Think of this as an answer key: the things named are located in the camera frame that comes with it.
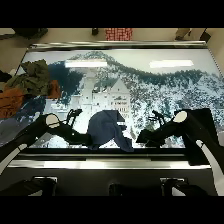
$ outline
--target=castle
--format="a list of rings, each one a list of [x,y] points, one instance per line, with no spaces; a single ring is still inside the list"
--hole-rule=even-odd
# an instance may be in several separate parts
[[[44,113],[54,113],[60,120],[65,120],[70,109],[78,108],[83,112],[76,118],[74,128],[81,133],[87,131],[89,119],[102,110],[118,110],[128,126],[131,120],[130,92],[120,78],[107,86],[97,86],[95,73],[89,71],[84,75],[80,95],[72,95],[68,106],[47,99]]]

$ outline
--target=sky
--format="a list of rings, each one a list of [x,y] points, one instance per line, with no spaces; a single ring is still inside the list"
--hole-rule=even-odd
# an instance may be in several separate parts
[[[23,62],[45,59],[47,64],[70,59],[76,54],[85,54],[89,50],[30,52]],[[173,73],[178,70],[200,69],[208,73],[220,75],[219,70],[208,49],[116,49],[102,50],[119,63],[152,73]],[[150,68],[151,61],[161,60],[191,60],[193,66],[174,68]]]

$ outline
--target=crumpled cloth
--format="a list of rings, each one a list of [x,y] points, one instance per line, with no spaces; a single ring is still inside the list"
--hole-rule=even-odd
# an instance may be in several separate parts
[[[132,140],[124,137],[122,133],[127,127],[118,125],[117,122],[125,122],[117,110],[103,110],[94,114],[89,120],[87,130],[87,134],[91,135],[93,144],[88,148],[97,150],[101,145],[114,139],[122,150],[133,152]]]
[[[23,94],[31,94],[35,96],[48,95],[48,85],[50,81],[50,73],[45,60],[35,62],[25,62],[21,64],[25,71],[22,75],[12,77],[5,85],[5,90],[10,88],[18,88]]]

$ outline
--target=floor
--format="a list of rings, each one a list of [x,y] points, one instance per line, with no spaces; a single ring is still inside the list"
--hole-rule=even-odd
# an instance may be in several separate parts
[[[210,35],[217,32],[219,28],[208,28]],[[177,28],[134,28],[134,41],[173,41]],[[0,28],[0,35],[13,33],[11,28]],[[0,40],[0,69],[10,72],[16,69],[26,48],[33,43],[55,43],[55,42],[75,42],[75,41],[105,41],[104,29],[100,28],[97,36],[91,35],[91,28],[49,28],[49,31],[40,39],[26,40],[22,37]],[[213,41],[212,47],[217,49],[217,41]]]

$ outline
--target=pile of clothes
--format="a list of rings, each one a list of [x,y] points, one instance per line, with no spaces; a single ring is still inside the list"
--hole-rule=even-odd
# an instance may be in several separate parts
[[[47,96],[49,99],[60,97],[57,80],[50,81],[48,65],[45,60],[21,64],[24,74],[10,76],[0,73],[0,81],[5,81],[4,91],[0,93],[0,118],[16,114],[27,97]]]

